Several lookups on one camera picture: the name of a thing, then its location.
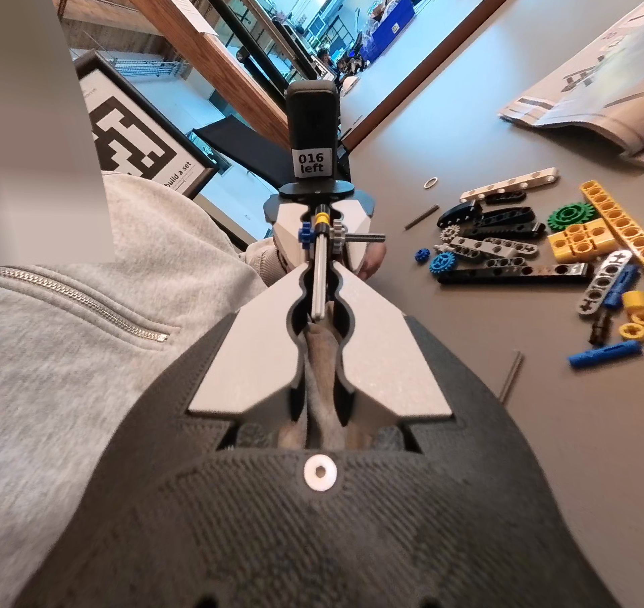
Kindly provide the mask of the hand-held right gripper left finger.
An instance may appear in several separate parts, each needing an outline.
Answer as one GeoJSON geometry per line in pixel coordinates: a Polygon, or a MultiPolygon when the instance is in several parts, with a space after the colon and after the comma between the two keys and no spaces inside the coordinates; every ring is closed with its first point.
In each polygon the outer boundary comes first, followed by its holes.
{"type": "Polygon", "coordinates": [[[302,263],[234,315],[189,403],[190,415],[269,431],[300,419],[309,272],[310,264],[302,263]]]}

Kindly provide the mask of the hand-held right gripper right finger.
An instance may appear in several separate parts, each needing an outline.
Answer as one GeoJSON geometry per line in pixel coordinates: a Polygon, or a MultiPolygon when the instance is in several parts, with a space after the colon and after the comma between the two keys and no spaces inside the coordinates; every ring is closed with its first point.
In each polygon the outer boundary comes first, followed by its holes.
{"type": "Polygon", "coordinates": [[[329,273],[339,335],[334,407],[342,426],[381,427],[452,418],[453,412],[402,311],[337,261],[329,273]]]}

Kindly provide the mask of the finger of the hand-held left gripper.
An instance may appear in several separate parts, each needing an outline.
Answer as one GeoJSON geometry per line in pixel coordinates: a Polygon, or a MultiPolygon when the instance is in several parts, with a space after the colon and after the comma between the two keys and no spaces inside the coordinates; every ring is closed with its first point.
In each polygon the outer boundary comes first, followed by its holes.
{"type": "Polygon", "coordinates": [[[303,221],[310,222],[308,205],[286,200],[270,201],[273,238],[288,269],[296,268],[307,258],[299,239],[303,221]]]}
{"type": "MultiPolygon", "coordinates": [[[[334,210],[339,213],[334,216],[339,219],[346,233],[366,234],[370,232],[371,217],[366,213],[358,200],[342,200],[334,204],[334,210]]],[[[367,242],[344,242],[341,257],[343,264],[354,274],[365,263],[367,242]]]]}

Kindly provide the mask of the lego beam and axle assembly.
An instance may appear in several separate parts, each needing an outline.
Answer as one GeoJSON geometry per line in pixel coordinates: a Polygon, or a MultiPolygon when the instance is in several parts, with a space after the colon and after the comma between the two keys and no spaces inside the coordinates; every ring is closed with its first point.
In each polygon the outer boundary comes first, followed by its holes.
{"type": "MultiPolygon", "coordinates": [[[[371,217],[372,222],[374,205],[367,199],[358,201],[371,217]]],[[[326,301],[328,299],[327,282],[330,266],[333,262],[338,262],[345,266],[341,257],[344,242],[385,242],[385,236],[383,234],[374,234],[371,231],[366,234],[346,233],[341,221],[334,218],[334,216],[339,215],[334,210],[334,204],[319,205],[310,209],[310,222],[303,221],[302,228],[299,232],[302,247],[306,251],[307,258],[312,263],[310,316],[316,322],[325,317],[326,301]]]]}

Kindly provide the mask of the grey axle rod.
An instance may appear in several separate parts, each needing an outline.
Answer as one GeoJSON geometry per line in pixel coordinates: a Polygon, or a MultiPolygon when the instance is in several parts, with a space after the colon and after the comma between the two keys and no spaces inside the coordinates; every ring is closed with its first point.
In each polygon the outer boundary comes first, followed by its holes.
{"type": "Polygon", "coordinates": [[[522,368],[525,355],[521,351],[515,351],[513,355],[513,360],[510,365],[510,369],[507,372],[506,376],[503,378],[502,387],[498,392],[498,400],[502,405],[505,405],[509,399],[511,391],[513,389],[514,383],[519,375],[520,369],[522,368]]]}

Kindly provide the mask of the pile of lego pieces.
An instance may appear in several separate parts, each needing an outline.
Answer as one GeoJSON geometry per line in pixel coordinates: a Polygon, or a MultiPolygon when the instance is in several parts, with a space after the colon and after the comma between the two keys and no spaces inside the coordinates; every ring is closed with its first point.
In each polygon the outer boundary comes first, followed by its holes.
{"type": "Polygon", "coordinates": [[[626,194],[607,179],[570,182],[557,168],[522,178],[507,194],[470,193],[437,228],[436,244],[415,249],[429,287],[423,301],[447,313],[476,349],[502,347],[568,372],[643,361],[643,187],[626,194]]]}

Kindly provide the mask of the lego instruction booklet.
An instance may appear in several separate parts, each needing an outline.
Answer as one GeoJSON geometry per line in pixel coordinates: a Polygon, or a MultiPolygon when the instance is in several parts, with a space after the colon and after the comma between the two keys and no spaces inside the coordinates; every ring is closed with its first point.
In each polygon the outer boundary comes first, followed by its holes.
{"type": "Polygon", "coordinates": [[[533,129],[582,127],[643,166],[643,3],[498,114],[533,129]]]}

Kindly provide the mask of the person's left hand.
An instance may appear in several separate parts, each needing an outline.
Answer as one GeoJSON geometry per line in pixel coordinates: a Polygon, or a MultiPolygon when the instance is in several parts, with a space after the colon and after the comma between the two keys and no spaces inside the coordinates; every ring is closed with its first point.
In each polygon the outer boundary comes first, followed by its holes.
{"type": "Polygon", "coordinates": [[[363,281],[372,277],[381,267],[386,256],[386,252],[387,247],[384,242],[368,243],[362,264],[358,271],[358,277],[363,281]]]}

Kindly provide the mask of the short dark grey axle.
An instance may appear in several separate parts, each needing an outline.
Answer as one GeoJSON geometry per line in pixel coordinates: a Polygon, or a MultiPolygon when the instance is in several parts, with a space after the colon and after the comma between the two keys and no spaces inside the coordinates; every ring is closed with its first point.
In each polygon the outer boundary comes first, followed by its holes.
{"type": "Polygon", "coordinates": [[[427,210],[423,211],[420,215],[412,219],[408,224],[404,226],[404,230],[408,231],[411,230],[414,226],[417,226],[419,223],[424,221],[425,219],[429,218],[432,216],[437,210],[439,210],[440,206],[439,204],[434,204],[427,210]]]}

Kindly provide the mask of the blue plastic bin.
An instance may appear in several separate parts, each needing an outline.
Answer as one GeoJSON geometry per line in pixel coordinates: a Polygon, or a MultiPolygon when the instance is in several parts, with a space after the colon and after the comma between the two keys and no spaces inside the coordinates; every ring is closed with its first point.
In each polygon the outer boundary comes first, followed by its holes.
{"type": "Polygon", "coordinates": [[[400,36],[415,17],[412,0],[399,0],[372,33],[371,61],[375,61],[400,36]]]}

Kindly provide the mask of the wooden beam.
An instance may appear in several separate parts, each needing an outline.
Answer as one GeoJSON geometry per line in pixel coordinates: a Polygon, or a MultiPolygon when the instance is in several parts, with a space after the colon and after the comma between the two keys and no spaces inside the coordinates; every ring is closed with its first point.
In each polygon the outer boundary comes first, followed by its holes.
{"type": "Polygon", "coordinates": [[[262,136],[289,148],[288,123],[276,104],[225,48],[188,0],[130,0],[226,101],[262,136]]]}

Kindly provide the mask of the framed sign with black pattern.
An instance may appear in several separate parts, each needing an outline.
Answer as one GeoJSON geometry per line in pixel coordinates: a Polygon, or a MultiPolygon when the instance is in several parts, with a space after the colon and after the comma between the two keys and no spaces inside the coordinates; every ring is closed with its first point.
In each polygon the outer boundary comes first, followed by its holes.
{"type": "Polygon", "coordinates": [[[148,179],[193,199],[220,170],[95,50],[74,63],[103,171],[148,179]]]}

